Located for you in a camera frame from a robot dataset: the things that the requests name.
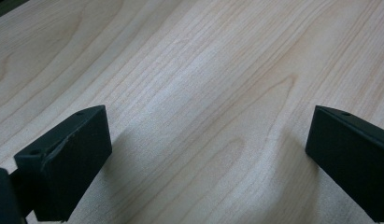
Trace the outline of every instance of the black plastic part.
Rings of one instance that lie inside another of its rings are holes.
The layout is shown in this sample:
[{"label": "black plastic part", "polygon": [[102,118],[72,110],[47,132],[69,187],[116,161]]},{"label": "black plastic part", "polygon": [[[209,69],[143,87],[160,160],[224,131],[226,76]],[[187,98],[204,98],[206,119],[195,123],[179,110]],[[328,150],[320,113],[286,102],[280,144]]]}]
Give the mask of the black plastic part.
[{"label": "black plastic part", "polygon": [[33,208],[39,221],[67,221],[111,152],[104,105],[81,110],[39,137],[14,157],[22,214]]},{"label": "black plastic part", "polygon": [[0,168],[0,224],[25,223],[17,198],[5,169]]},{"label": "black plastic part", "polygon": [[316,106],[310,156],[375,222],[384,222],[384,130],[350,113]]}]

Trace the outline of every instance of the wood grain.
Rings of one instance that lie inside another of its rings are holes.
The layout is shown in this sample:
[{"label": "wood grain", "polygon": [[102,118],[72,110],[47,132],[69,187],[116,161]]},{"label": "wood grain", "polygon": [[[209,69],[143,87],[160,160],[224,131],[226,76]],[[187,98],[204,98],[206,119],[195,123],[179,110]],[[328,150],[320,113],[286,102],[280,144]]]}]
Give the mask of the wood grain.
[{"label": "wood grain", "polygon": [[315,105],[384,129],[384,1],[36,0],[0,18],[1,167],[100,104],[113,155],[70,223],[373,223],[304,147]]}]

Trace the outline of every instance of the wooden table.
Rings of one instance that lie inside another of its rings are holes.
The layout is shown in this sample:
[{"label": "wooden table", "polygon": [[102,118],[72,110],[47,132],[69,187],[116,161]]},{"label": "wooden table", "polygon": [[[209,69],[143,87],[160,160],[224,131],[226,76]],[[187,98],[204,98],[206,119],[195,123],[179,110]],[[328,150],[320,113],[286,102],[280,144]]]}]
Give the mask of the wooden table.
[{"label": "wooden table", "polygon": [[305,145],[315,105],[384,129],[384,1],[31,0],[0,18],[0,167],[92,105],[113,154],[70,223],[373,223]]}]

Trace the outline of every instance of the screw hole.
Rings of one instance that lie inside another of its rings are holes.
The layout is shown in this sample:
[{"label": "screw hole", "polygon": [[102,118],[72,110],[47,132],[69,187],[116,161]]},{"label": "screw hole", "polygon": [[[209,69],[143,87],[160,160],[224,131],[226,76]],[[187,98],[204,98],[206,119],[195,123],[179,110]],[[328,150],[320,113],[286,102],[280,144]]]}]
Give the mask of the screw hole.
[{"label": "screw hole", "polygon": [[37,155],[37,154],[40,154],[40,149],[34,149],[32,151],[29,152],[30,155]]}]

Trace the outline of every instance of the light wood surface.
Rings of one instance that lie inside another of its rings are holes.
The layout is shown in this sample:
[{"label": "light wood surface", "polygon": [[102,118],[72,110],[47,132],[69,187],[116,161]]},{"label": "light wood surface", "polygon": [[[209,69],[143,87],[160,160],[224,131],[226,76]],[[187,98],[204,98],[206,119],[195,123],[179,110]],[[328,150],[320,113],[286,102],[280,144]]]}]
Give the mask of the light wood surface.
[{"label": "light wood surface", "polygon": [[384,129],[384,1],[31,0],[0,18],[0,167],[100,104],[113,154],[69,223],[373,223],[304,149],[315,105]]}]

